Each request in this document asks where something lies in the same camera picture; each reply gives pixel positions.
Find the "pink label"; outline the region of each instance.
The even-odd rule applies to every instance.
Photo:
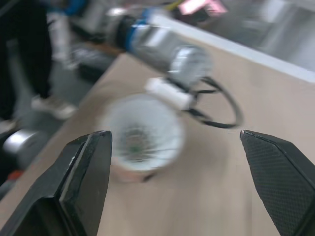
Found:
[[[221,15],[227,12],[220,0],[206,0],[207,10],[213,15]]]
[[[221,15],[227,12],[227,9],[220,0],[186,0],[178,6],[183,15],[190,15],[205,8],[210,15]]]
[[[190,15],[206,5],[207,0],[186,0],[178,6],[183,15]]]

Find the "wooden table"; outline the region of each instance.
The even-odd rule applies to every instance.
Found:
[[[203,126],[183,115],[187,143],[170,169],[147,183],[125,184],[110,178],[99,236],[278,236],[254,188],[241,129],[268,133],[295,143],[315,160],[315,87],[219,49],[206,47],[215,62],[213,77],[236,98],[246,122],[236,130]],[[115,99],[143,91],[158,74],[121,55],[86,96],[32,166],[0,203],[4,225],[31,184],[69,141],[106,129],[104,116]],[[232,121],[220,95],[202,107],[217,119]]]

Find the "silver cylinder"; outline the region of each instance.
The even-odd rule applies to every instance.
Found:
[[[139,26],[132,38],[131,53],[185,88],[195,85],[211,69],[210,58],[202,48],[168,28]]]

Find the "black pants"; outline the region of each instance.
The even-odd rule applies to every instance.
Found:
[[[0,118],[11,119],[16,102],[6,42],[15,36],[28,81],[41,97],[49,96],[52,48],[46,9],[35,0],[20,0],[0,17]]]

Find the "cylindrical motor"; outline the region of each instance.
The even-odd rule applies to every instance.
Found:
[[[159,72],[178,86],[189,89],[210,70],[210,58],[203,49],[192,45],[171,29],[148,22],[152,14],[164,14],[159,8],[116,11],[106,27],[108,43],[120,47]]]

